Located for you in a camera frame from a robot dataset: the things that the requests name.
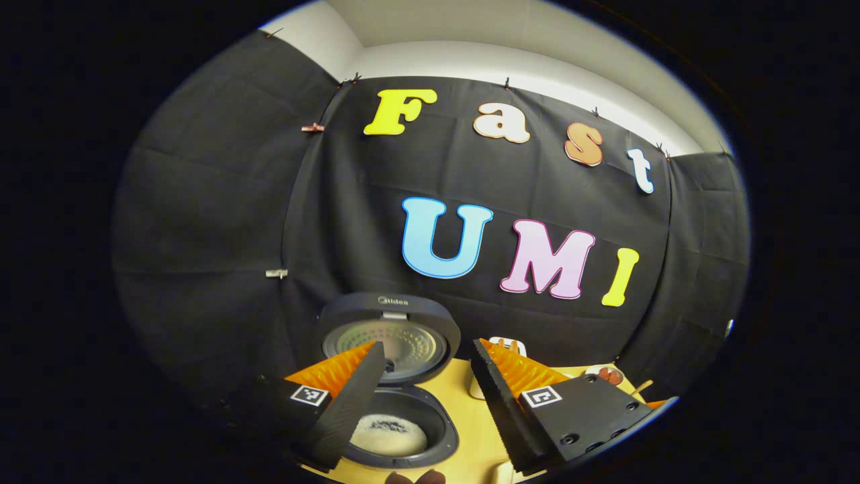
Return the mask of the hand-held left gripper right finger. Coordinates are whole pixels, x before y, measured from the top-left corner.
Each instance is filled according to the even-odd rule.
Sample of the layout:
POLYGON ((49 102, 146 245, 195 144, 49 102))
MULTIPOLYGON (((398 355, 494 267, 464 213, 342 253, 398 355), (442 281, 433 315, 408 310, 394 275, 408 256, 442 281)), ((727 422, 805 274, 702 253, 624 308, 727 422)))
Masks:
POLYGON ((583 466, 666 413, 598 374, 568 378, 500 344, 473 342, 471 368, 513 468, 583 466))

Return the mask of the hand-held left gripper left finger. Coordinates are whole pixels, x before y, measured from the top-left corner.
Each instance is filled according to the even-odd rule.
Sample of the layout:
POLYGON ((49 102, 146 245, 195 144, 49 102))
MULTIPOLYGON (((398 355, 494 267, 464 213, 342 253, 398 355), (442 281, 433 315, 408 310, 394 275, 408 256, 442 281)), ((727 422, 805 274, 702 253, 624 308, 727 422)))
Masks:
POLYGON ((259 386, 261 431, 318 471, 338 465, 385 368, 372 341, 259 386))

